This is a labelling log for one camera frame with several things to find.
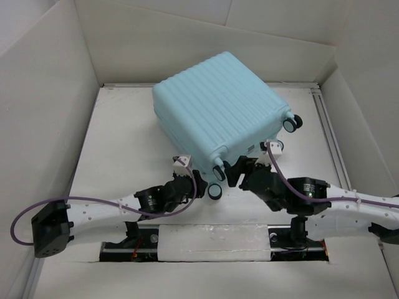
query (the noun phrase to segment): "hard-shell suitcase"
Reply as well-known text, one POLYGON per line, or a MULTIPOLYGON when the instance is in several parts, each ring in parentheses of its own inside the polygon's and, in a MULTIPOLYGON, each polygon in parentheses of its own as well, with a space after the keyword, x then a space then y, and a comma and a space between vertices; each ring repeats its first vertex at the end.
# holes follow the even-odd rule
POLYGON ((233 165, 260 142, 276 140, 283 123, 287 131, 302 125, 287 102, 229 52, 156 84, 152 93, 160 125, 181 154, 218 179, 224 179, 223 161, 233 165))

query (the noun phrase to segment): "bolt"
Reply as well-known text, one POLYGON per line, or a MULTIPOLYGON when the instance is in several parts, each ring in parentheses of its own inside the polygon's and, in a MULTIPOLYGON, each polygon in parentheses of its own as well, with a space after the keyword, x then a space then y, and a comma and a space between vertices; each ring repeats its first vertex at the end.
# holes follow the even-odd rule
POLYGON ((150 236, 150 242, 151 243, 158 243, 158 235, 153 234, 150 236))
POLYGON ((273 242, 273 243, 277 242, 277 234, 276 234, 275 232, 272 232, 272 233, 269 235, 269 239, 270 239, 270 241, 273 242))

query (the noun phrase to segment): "purple cable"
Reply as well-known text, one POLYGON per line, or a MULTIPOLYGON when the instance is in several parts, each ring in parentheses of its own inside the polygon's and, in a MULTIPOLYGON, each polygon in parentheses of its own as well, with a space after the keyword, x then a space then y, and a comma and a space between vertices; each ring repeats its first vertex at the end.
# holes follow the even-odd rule
POLYGON ((187 169, 188 173, 190 174, 191 179, 193 180, 193 185, 194 185, 194 192, 193 192, 193 198, 192 198, 192 200, 191 200, 189 203, 187 203, 187 205, 186 205, 185 207, 183 207, 182 209, 180 209, 180 210, 178 210, 178 211, 176 211, 176 212, 172 212, 172 213, 169 213, 169 214, 152 214, 152 213, 147 213, 147 212, 142 212, 142 211, 139 211, 139 210, 136 210, 136 209, 132 209, 131 207, 127 207, 127 206, 119 206, 119 204, 117 204, 116 202, 107 201, 107 200, 105 200, 105 199, 92 198, 92 197, 82 197, 82 196, 61 196, 61 197, 54 197, 54 198, 46 199, 46 200, 44 200, 44 201, 39 201, 39 202, 37 202, 37 203, 35 203, 35 204, 33 204, 33 205, 27 207, 27 208, 24 209, 22 212, 20 212, 20 213, 15 217, 15 219, 12 221, 12 223, 11 223, 11 226, 10 226, 10 235, 11 235, 11 238, 13 239, 13 241, 14 241, 15 243, 18 243, 18 244, 20 244, 20 245, 32 246, 33 243, 24 242, 24 241, 21 241, 21 240, 19 240, 19 239, 17 238, 17 236, 16 236, 16 234, 15 234, 15 226, 16 226, 18 220, 19 220, 23 215, 25 215, 26 213, 28 213, 29 211, 31 211, 31 210, 33 210, 34 208, 39 207, 39 206, 41 206, 41 205, 43 205, 43 204, 48 204, 48 203, 54 202, 54 201, 68 201, 69 199, 73 199, 73 200, 76 200, 76 201, 92 201, 92 202, 99 202, 99 203, 101 203, 101 204, 108 204, 109 206, 121 207, 122 209, 125 209, 125 210, 127 210, 127 211, 134 212, 134 213, 137 213, 137 214, 141 214, 141 215, 144 215, 144 216, 148 216, 148 217, 151 217, 152 219, 154 219, 154 218, 161 218, 161 217, 170 217, 170 216, 174 216, 174 215, 180 214, 181 212, 184 212, 185 210, 187 210, 187 209, 190 207, 190 205, 192 205, 192 203, 194 202, 194 199, 195 199, 195 197, 196 197, 196 195, 197 195, 197 183, 196 183, 196 181, 195 181, 195 177, 194 177, 194 174, 193 174, 192 170, 191 170, 188 166, 186 166, 186 164, 185 164, 184 162, 182 162, 181 159, 176 158, 175 160, 178 161, 179 163, 181 163, 182 165, 184 165, 184 167, 187 169))
MULTIPOLYGON (((267 148, 270 148, 270 141, 266 143, 267 148)), ((311 198, 308 196, 303 195, 300 193, 298 190, 296 190, 292 185, 289 183, 289 181, 284 177, 280 167, 277 165, 276 159, 274 159, 273 154, 271 151, 267 151, 270 160, 272 161, 272 164, 274 168, 276 169, 277 173, 279 174, 282 182, 287 186, 287 188, 294 193, 297 197, 303 199, 304 201, 309 201, 309 202, 329 202, 329 201, 352 201, 352 202, 357 202, 359 199, 356 197, 330 197, 330 198, 311 198)), ((364 204, 372 204, 374 206, 382 206, 382 207, 394 207, 399 209, 398 204, 389 204, 385 202, 377 202, 377 201, 369 201, 367 199, 361 199, 361 202, 364 204)))

